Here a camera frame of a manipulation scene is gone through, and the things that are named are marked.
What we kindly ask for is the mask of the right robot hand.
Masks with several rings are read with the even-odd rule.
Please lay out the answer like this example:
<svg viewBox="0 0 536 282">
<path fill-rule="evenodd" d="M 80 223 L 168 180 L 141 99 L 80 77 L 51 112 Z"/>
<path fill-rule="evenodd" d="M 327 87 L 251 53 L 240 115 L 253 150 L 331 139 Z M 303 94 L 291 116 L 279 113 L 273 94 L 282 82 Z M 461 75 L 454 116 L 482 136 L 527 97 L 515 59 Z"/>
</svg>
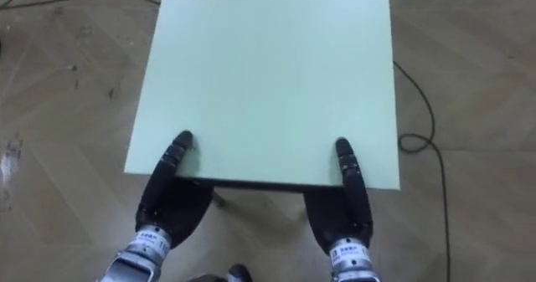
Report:
<svg viewBox="0 0 536 282">
<path fill-rule="evenodd" d="M 336 140 L 335 148 L 343 185 L 303 193 L 314 238 L 326 254 L 344 238 L 355 238 L 368 247 L 374 234 L 369 196 L 354 150 L 344 137 Z"/>
</svg>

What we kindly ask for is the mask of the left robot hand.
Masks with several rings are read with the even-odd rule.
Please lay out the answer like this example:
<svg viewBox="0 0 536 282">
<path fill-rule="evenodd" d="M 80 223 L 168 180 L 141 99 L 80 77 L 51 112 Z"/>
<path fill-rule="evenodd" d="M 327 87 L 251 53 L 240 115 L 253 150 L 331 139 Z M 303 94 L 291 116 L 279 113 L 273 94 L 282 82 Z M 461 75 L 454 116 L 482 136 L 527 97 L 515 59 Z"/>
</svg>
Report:
<svg viewBox="0 0 536 282">
<path fill-rule="evenodd" d="M 214 189 L 178 175 L 193 134 L 182 131 L 169 144 L 154 167 L 136 212 L 135 230 L 155 226 L 176 248 L 198 227 L 213 199 Z"/>
</svg>

